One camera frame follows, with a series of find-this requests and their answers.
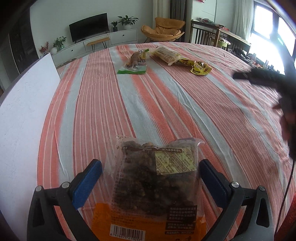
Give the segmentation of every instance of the striped bedspread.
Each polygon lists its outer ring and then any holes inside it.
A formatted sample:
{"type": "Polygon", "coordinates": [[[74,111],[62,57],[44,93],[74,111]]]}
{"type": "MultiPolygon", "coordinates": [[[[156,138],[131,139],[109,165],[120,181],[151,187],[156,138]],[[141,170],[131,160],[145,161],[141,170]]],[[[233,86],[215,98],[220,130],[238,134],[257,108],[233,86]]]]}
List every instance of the striped bedspread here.
{"type": "MultiPolygon", "coordinates": [[[[281,138],[280,113],[271,109],[277,93],[231,78],[233,71],[249,69],[220,48],[189,43],[121,45],[69,63],[59,70],[61,82],[44,123],[38,185],[54,188],[71,181],[94,158],[104,164],[116,135],[158,145],[197,137],[205,142],[200,160],[209,159],[242,187],[267,188],[275,225],[292,164],[281,138]],[[168,66],[153,57],[147,60],[146,74],[116,74],[135,50],[157,45],[204,61],[213,70],[196,76],[185,66],[168,66]]],[[[293,180],[282,220],[295,188],[293,180]]],[[[100,179],[80,210],[88,225],[95,203],[104,198],[106,190],[100,179]]],[[[205,187],[202,198],[209,229],[221,209],[205,187]]],[[[242,215],[243,209],[228,238],[235,234],[242,215]]]]}

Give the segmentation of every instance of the white curtain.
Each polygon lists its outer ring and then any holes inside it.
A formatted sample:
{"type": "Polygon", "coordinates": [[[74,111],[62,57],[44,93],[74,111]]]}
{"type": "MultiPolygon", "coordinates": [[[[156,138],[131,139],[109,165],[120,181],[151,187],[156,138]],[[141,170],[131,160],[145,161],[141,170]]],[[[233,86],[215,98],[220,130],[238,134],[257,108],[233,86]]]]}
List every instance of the white curtain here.
{"type": "Polygon", "coordinates": [[[254,12],[253,0],[236,0],[232,32],[248,40],[251,34],[254,12]]]}
{"type": "Polygon", "coordinates": [[[153,0],[153,28],[156,17],[170,18],[170,0],[153,0]]]}

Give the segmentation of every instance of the television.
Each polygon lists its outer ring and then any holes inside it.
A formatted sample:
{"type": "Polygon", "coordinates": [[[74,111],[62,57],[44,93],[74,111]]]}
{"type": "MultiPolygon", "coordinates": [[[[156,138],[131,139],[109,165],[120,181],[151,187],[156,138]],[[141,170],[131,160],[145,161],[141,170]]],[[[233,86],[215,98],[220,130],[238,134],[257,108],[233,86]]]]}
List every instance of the television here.
{"type": "Polygon", "coordinates": [[[72,41],[76,42],[88,36],[109,30],[107,13],[82,19],[69,25],[72,41]]]}

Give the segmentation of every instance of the metal screw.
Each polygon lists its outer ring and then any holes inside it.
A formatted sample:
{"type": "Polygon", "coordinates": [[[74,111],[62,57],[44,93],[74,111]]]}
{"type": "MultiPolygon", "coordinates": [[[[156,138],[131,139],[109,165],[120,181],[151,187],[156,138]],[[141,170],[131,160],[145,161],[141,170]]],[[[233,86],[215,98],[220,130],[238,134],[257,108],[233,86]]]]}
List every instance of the metal screw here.
{"type": "Polygon", "coordinates": [[[263,187],[263,186],[259,186],[259,189],[260,189],[260,191],[265,191],[265,187],[263,187]]]}
{"type": "Polygon", "coordinates": [[[68,182],[64,182],[62,184],[62,188],[68,188],[69,186],[70,186],[70,183],[68,183],[68,182]]]}
{"type": "Polygon", "coordinates": [[[232,182],[231,186],[233,186],[234,188],[238,188],[239,187],[239,183],[237,182],[232,182]]]}
{"type": "Polygon", "coordinates": [[[42,189],[42,187],[41,187],[41,186],[37,186],[37,187],[35,188],[35,191],[36,191],[36,192],[40,192],[40,191],[41,191],[41,189],[42,189]]]}

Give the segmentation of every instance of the food package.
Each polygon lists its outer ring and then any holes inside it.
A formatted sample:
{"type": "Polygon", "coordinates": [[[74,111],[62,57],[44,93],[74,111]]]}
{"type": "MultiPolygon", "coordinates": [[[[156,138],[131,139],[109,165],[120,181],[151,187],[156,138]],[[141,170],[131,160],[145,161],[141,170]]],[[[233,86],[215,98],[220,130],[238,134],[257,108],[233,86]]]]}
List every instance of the food package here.
{"type": "Polygon", "coordinates": [[[92,231],[99,240],[196,240],[206,233],[198,172],[201,140],[178,139],[158,147],[118,137],[106,160],[109,203],[94,211],[92,231]]]}
{"type": "Polygon", "coordinates": [[[194,61],[187,58],[178,60],[175,64],[182,64],[191,67],[191,73],[196,75],[207,75],[211,72],[212,68],[206,63],[201,61],[194,61]]]}
{"type": "Polygon", "coordinates": [[[150,52],[150,54],[155,55],[166,62],[169,66],[182,58],[182,56],[174,51],[171,51],[165,47],[158,47],[150,52]]]}
{"type": "Polygon", "coordinates": [[[134,52],[129,61],[118,70],[117,74],[145,74],[147,69],[146,53],[148,51],[149,49],[134,52]]]}

